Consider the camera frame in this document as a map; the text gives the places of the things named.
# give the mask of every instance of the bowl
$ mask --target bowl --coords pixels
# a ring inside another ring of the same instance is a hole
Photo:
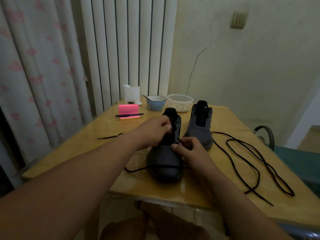
[[[193,105],[193,98],[183,94],[168,95],[168,108],[175,108],[178,113],[188,112]]]
[[[150,110],[160,111],[166,104],[166,97],[159,95],[150,95],[147,97],[146,103],[149,105]]]

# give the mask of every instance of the person's left hand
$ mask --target person's left hand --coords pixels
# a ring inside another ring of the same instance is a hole
[[[171,123],[166,115],[152,117],[134,129],[132,133],[139,141],[138,150],[153,147],[158,145],[166,133],[171,133]]]

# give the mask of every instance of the curtain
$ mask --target curtain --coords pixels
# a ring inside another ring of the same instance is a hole
[[[70,0],[1,0],[0,106],[26,164],[92,120]]]

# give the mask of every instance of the light switch panel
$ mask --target light switch panel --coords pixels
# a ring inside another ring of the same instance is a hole
[[[246,24],[249,12],[239,12],[233,13],[231,28],[243,29]]]

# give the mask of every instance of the wooden table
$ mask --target wooden table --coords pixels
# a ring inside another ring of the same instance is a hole
[[[140,113],[145,113],[140,119],[120,121],[115,118],[118,114],[118,106],[114,105],[109,110],[102,113],[98,118],[83,128],[79,133],[63,143],[56,150],[47,155],[42,161],[38,162],[31,169],[23,174],[25,179],[33,179],[39,174],[46,172],[54,166],[89,150],[92,150],[112,139],[97,140],[98,137],[108,137],[126,133],[146,119],[158,116],[163,111],[155,112],[147,110],[145,98],[141,101],[143,105],[139,107]],[[291,197],[284,194],[273,182],[270,174],[262,162],[243,150],[239,145],[232,144],[232,147],[243,157],[249,160],[258,168],[261,173],[260,185],[257,192],[269,200],[274,206],[259,199],[253,193],[247,196],[261,209],[268,217],[277,222],[299,224],[319,229],[320,228],[320,200],[314,193],[307,188],[304,183],[260,140],[244,125],[234,113],[227,107],[212,107],[211,131],[224,132],[237,139],[253,145],[264,156],[266,161],[272,165],[278,174],[294,190],[296,196]],[[180,137],[186,132],[190,111],[179,113],[182,119]],[[247,163],[236,157],[226,146],[227,137],[220,134],[214,135],[214,140],[222,146],[234,159],[238,172],[243,179],[251,186],[255,185],[257,174]],[[138,169],[146,165],[145,158],[149,149],[138,151],[130,159],[127,168],[130,170]],[[239,180],[234,172],[229,158],[216,146],[208,151],[213,161],[242,191],[247,188]],[[151,201],[170,206],[191,206],[197,209],[213,210],[214,205],[207,195],[198,187],[192,179],[188,170],[185,170],[181,181],[173,184],[160,183],[150,176],[147,170],[136,173],[122,171],[111,192],[131,196],[136,199]]]

